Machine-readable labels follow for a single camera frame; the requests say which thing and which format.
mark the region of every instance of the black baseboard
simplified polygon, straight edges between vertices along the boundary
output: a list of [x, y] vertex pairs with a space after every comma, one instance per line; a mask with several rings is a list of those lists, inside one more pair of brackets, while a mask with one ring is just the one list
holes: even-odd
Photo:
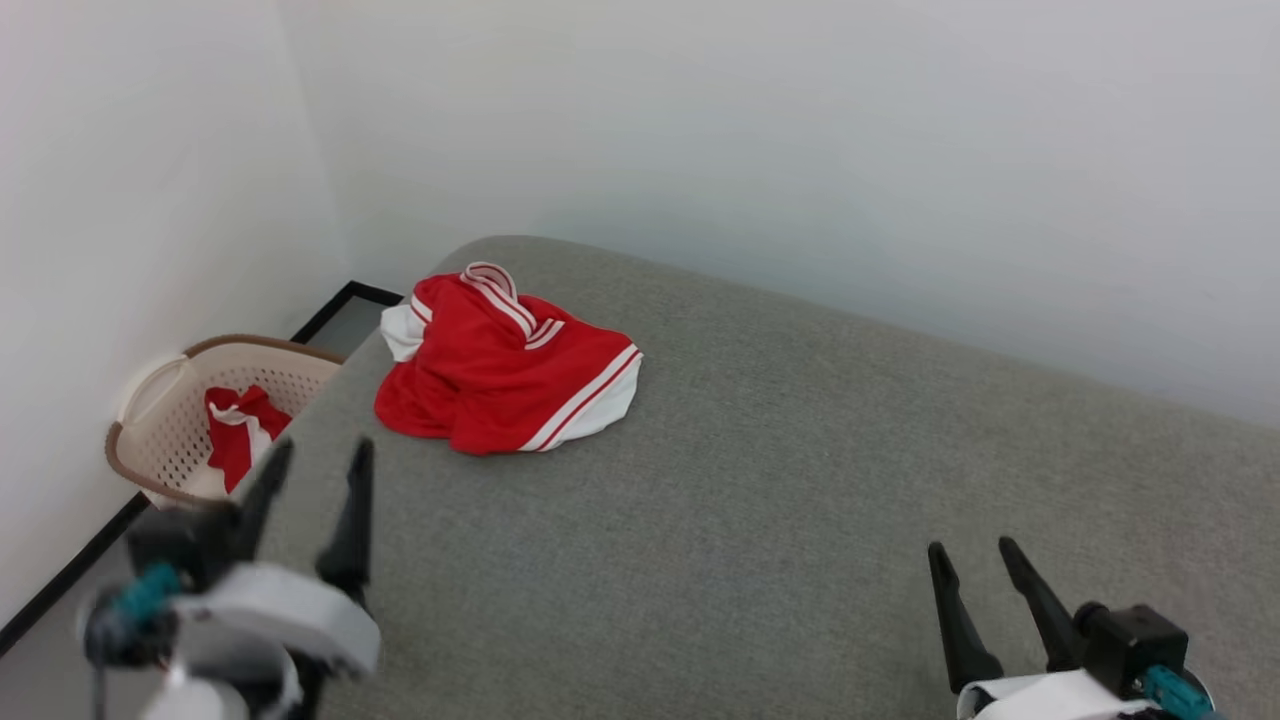
[[316, 333], [320, 332], [320, 328], [323, 328], [325, 323], [328, 323], [329, 320], [332, 320], [334, 315], [337, 315], [338, 311], [342, 310], [342, 306], [346, 305], [347, 301], [349, 301], [352, 297], [358, 297], [361, 300], [376, 302], [378, 305], [387, 305], [388, 307], [390, 307], [392, 305], [399, 305], [401, 300], [404, 300], [404, 296], [396, 295], [389, 290], [383, 290], [380, 287], [374, 287], [371, 284], [357, 283], [356, 281], [351, 281], [342, 290], [339, 290], [338, 295], [334, 295], [333, 299], [329, 300], [329, 302], [325, 302], [324, 307], [321, 307], [319, 313], [316, 313], [310, 320], [307, 320], [307, 324], [302, 325], [302, 329], [296, 332], [293, 337], [291, 337], [289, 340], [293, 342], [302, 342], [302, 343], [310, 342], [311, 338], [314, 338]]
[[76, 580], [79, 580], [106, 548], [111, 547], [124, 530], [128, 529], [129, 524], [142, 514], [143, 510], [151, 507], [151, 501], [146, 498], [141, 492], [134, 495], [114, 518], [108, 520], [106, 525], [93, 536], [93, 539], [88, 541], [88, 544], [83, 550], [76, 553], [76, 557], [67, 564], [49, 584], [41, 588], [36, 597], [31, 598], [13, 620], [5, 624], [4, 629], [0, 629], [0, 655], [9, 652], [22, 635], [27, 634], [27, 630], [40, 620], [50, 607], [58, 602], [58, 598], [67, 594], [67, 591], [72, 589]]
[[[401, 300], [403, 300], [403, 296], [396, 295], [389, 290], [381, 290], [379, 287], [352, 281], [339, 290], [338, 295], [334, 295], [329, 302], [325, 302], [324, 307], [321, 307], [315, 316], [307, 320], [307, 324], [302, 325], [302, 329], [294, 333], [289, 340], [301, 343], [310, 341], [317, 332], [320, 332], [320, 328], [323, 328], [325, 323], [332, 320], [333, 316], [342, 310], [342, 306], [346, 305], [352, 297], [358, 297], [361, 300], [387, 306], [399, 305]], [[9, 650], [13, 648], [19, 639], [22, 639], [22, 635], [27, 634], [27, 630], [29, 630], [45, 615], [45, 612], [49, 612], [49, 609], [52, 607], [60, 597], [67, 594], [67, 591], [69, 591], [72, 585], [74, 585], [76, 582], [79, 580], [100, 557], [102, 557], [106, 548], [111, 547], [111, 543], [119, 539], [120, 536], [124, 534], [124, 530], [129, 529], [133, 520], [136, 520], [137, 516], [150, 506], [151, 502], [145, 495], [141, 492], [134, 495], [133, 498], [129, 500], [129, 502], [127, 502], [124, 507], [122, 507], [120, 511], [116, 512], [115, 516], [97, 532], [96, 536], [93, 536], [93, 539], [88, 541], [88, 544], [86, 544], [84, 548], [81, 550], [65, 568], [63, 568], [52, 580], [49, 580], [49, 584], [36, 593], [36, 597], [31, 598], [31, 602], [24, 605], [23, 609], [13, 616], [13, 620], [9, 620], [4, 628], [0, 628], [0, 655], [9, 652]]]

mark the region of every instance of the basket handle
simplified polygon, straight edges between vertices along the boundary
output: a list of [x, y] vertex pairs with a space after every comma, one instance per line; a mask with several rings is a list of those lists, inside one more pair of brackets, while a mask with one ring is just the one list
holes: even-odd
[[[155, 406], [160, 402], [160, 400], [178, 384], [189, 363], [189, 357], [179, 355], [173, 360], [161, 363], [150, 373], [143, 375], [142, 379], [134, 380], [133, 388], [129, 391], [129, 398], [124, 402], [124, 406], [120, 407], [120, 414], [116, 415], [116, 420], [119, 420], [122, 425], [131, 425], [133, 423], [142, 421], [152, 410], [155, 410]], [[152, 393], [151, 402], [148, 402], [146, 407], [134, 413], [134, 405], [137, 405], [138, 400], [147, 393], [146, 391], [150, 389], [157, 380], [168, 375], [173, 375], [169, 386], [161, 392]]]

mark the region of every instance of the couch cushion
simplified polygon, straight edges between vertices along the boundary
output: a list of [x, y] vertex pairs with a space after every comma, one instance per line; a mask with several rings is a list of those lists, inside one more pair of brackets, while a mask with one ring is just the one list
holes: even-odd
[[310, 568], [372, 437], [381, 666], [324, 715], [954, 716], [929, 541], [1006, 671], [1043, 670], [1001, 534], [1069, 607], [1189, 630], [1228, 715], [1275, 714], [1276, 432], [567, 242], [438, 270], [474, 260], [631, 336], [640, 388], [598, 436], [470, 457], [379, 425], [379, 337], [348, 360], [289, 430], [262, 550]]

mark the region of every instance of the white and red garment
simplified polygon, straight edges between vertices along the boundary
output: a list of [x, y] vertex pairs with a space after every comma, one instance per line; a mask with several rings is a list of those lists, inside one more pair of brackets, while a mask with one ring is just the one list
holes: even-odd
[[536, 297], [507, 270], [472, 263], [417, 283], [383, 311], [396, 366], [374, 411], [390, 429], [449, 438], [460, 452], [543, 452], [627, 414], [640, 350]]
[[223, 486], [230, 495], [293, 418], [276, 410], [259, 386], [250, 386], [244, 395], [229, 387], [211, 387], [205, 391], [205, 409], [209, 439], [214, 443], [209, 466], [223, 471]]

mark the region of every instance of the floor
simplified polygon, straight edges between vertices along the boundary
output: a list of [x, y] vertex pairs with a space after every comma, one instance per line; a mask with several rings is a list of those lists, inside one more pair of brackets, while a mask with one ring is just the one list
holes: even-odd
[[[381, 310], [381, 305], [352, 299], [307, 345], [348, 355], [378, 328]], [[76, 620], [96, 588], [132, 578], [124, 543], [116, 541], [18, 644], [0, 656], [0, 715], [6, 720], [90, 717], [90, 670], [76, 638]], [[156, 671], [111, 673], [106, 716], [141, 716], [160, 679]]]

